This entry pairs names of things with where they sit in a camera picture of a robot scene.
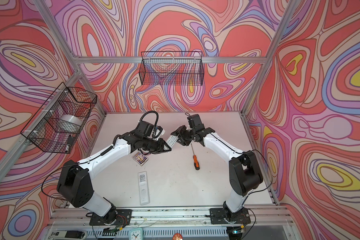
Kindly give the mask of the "orange handled screwdriver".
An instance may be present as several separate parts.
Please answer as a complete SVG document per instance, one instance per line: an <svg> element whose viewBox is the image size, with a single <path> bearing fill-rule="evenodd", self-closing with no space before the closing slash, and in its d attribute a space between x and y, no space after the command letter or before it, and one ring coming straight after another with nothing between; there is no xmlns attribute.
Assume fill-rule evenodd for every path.
<svg viewBox="0 0 360 240"><path fill-rule="evenodd" d="M194 167L195 167L195 169L198 171L198 170L200 170L200 164L199 164L199 161L198 161L198 159L197 159L197 156L196 156L196 154L195 154L195 152L194 152L193 145L191 145L191 148L192 148L192 152L193 152Z"/></svg>

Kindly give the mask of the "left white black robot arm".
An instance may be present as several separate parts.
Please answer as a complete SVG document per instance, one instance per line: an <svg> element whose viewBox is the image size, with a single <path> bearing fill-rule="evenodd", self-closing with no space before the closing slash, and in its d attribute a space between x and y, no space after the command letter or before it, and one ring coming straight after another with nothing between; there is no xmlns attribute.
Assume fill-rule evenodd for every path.
<svg viewBox="0 0 360 240"><path fill-rule="evenodd" d="M113 143L98 153L78 162L68 161L63 165L57 191L75 208L84 208L99 217L104 225L113 225L118 217L116 207L97 194L92 180L115 161L141 150L149 154L170 152L178 137L150 139L137 137L131 132L117 135Z"/></svg>

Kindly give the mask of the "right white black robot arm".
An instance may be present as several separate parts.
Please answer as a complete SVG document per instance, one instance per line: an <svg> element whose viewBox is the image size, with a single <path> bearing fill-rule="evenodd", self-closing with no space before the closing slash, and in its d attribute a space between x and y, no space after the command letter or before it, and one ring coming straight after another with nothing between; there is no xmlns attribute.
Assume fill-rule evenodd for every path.
<svg viewBox="0 0 360 240"><path fill-rule="evenodd" d="M167 144L175 143L189 146L192 142L200 143L228 163L229 182L232 188L230 196L221 208L211 208L207 215L213 225L249 224L249 210L244 207L250 194L254 193L263 182L263 175L256 154L242 151L223 140L212 128L201 130L179 127L171 133Z"/></svg>

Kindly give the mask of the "white remote near front edge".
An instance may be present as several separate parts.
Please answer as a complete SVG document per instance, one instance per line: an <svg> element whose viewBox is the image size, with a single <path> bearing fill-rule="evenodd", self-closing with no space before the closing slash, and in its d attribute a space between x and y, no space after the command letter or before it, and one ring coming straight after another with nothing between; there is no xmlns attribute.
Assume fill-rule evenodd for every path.
<svg viewBox="0 0 360 240"><path fill-rule="evenodd" d="M138 173L138 180L139 180L140 205L144 206L150 203L147 172Z"/></svg>

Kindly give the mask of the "purple card box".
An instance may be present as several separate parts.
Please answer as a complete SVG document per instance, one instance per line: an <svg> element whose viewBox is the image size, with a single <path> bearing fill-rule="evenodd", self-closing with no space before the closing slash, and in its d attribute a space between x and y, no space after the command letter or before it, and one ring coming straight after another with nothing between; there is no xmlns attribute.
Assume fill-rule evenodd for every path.
<svg viewBox="0 0 360 240"><path fill-rule="evenodd" d="M140 152L133 155L133 159L140 165L143 166L149 159Z"/></svg>

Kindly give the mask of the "red round button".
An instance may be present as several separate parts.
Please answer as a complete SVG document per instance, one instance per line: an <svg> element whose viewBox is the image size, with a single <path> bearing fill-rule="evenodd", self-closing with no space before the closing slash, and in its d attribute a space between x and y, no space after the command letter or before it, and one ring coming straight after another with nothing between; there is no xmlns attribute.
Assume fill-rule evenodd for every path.
<svg viewBox="0 0 360 240"><path fill-rule="evenodd" d="M180 233L175 233L172 240L183 240L183 236Z"/></svg>

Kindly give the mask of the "small white clock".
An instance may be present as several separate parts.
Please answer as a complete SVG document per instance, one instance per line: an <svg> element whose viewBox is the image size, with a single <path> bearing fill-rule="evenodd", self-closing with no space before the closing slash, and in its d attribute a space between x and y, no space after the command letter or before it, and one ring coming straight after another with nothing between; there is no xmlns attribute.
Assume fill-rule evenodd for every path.
<svg viewBox="0 0 360 240"><path fill-rule="evenodd" d="M129 240L143 240L144 234L142 228L134 228L129 230Z"/></svg>

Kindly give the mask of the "white tape roll in basket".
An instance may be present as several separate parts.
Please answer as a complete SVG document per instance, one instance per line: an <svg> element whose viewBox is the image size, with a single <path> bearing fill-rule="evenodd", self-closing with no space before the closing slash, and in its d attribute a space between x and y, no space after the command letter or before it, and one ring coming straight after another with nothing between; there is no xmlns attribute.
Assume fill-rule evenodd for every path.
<svg viewBox="0 0 360 240"><path fill-rule="evenodd" d="M73 115L62 115L57 125L64 133L76 134L80 131L83 121Z"/></svg>

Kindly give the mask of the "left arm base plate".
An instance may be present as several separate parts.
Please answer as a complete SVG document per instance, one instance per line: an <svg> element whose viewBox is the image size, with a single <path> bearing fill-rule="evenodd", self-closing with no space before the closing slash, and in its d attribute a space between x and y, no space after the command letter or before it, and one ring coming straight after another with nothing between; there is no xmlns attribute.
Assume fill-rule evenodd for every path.
<svg viewBox="0 0 360 240"><path fill-rule="evenodd" d="M103 217L100 217L97 214L92 214L90 226L125 227L131 222L132 212L132 209L116 209L111 210L110 213L107 213Z"/></svg>

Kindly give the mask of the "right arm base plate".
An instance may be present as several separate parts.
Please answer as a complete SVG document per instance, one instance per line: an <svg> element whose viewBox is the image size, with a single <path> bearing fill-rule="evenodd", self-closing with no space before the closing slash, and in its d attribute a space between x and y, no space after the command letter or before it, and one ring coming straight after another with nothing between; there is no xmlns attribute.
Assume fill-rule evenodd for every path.
<svg viewBox="0 0 360 240"><path fill-rule="evenodd" d="M211 208L209 211L208 218L210 218L213 225L240 224L246 226L251 223L247 208L242 208L236 213L231 213L229 209L224 208Z"/></svg>

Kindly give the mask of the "black white device on rail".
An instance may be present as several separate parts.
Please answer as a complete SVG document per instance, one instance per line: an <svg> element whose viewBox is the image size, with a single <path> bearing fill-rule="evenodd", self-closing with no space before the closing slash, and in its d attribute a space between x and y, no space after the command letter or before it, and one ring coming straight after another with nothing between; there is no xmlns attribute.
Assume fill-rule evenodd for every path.
<svg viewBox="0 0 360 240"><path fill-rule="evenodd" d="M86 238L85 231L77 230L54 231L48 236L48 240L85 240Z"/></svg>

